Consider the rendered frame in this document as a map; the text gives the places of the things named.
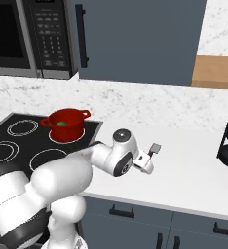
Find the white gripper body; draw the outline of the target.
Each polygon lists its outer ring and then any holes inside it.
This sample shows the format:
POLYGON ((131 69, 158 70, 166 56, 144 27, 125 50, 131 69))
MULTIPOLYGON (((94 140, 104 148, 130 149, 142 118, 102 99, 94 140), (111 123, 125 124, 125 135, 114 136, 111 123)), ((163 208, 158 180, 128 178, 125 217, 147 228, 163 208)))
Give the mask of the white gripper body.
POLYGON ((133 165, 142 173, 151 174, 154 170, 153 162, 150 156, 146 153, 140 153, 133 161, 133 165))

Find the blue-grey drawer front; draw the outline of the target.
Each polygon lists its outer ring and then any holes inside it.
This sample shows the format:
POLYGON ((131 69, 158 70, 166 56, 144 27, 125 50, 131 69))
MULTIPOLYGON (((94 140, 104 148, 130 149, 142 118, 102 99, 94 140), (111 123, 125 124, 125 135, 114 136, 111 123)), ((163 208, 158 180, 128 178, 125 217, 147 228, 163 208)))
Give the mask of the blue-grey drawer front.
POLYGON ((82 232, 89 249, 156 249, 158 233, 166 249, 171 211, 88 196, 86 202, 82 232), (113 204, 119 210, 133 208, 134 219, 109 214, 113 204))
POLYGON ((174 212, 167 249, 173 249, 175 236, 180 237, 179 249, 228 249, 228 235, 213 232, 215 222, 228 229, 226 220, 174 212))

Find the light wooden shelf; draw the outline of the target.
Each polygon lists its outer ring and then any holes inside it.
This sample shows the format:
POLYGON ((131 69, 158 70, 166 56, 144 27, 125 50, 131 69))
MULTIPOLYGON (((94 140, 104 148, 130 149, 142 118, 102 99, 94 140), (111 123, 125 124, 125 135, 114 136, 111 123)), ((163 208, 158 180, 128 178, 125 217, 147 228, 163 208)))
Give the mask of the light wooden shelf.
POLYGON ((228 89, 228 56, 198 55, 192 87, 228 89))

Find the blue-grey cupboard door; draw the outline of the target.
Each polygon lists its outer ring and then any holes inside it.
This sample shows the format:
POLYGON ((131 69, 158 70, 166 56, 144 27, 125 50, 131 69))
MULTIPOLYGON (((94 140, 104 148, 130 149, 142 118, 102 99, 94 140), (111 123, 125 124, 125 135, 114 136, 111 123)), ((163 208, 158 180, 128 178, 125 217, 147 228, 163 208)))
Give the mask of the blue-grey cupboard door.
POLYGON ((207 0, 71 0, 82 4, 87 80, 189 86, 207 0))

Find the black hob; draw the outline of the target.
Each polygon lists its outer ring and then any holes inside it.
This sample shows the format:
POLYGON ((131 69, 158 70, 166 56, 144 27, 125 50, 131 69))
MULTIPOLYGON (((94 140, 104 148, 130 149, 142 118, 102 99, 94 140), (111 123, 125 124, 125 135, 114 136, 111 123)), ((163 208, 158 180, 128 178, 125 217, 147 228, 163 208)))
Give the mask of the black hob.
POLYGON ((44 116, 12 113, 0 122, 0 163, 14 163, 27 177, 43 163, 64 158, 95 141, 102 122, 86 120, 78 140, 58 143, 51 130, 41 126, 44 116))

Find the grey microwave oven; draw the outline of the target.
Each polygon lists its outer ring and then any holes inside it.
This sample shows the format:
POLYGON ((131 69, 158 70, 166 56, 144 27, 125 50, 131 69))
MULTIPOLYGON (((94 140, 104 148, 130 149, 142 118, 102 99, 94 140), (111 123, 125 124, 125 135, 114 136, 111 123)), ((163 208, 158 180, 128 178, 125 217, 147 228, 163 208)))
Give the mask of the grey microwave oven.
POLYGON ((70 7, 70 0, 0 0, 0 76, 72 78, 70 7))

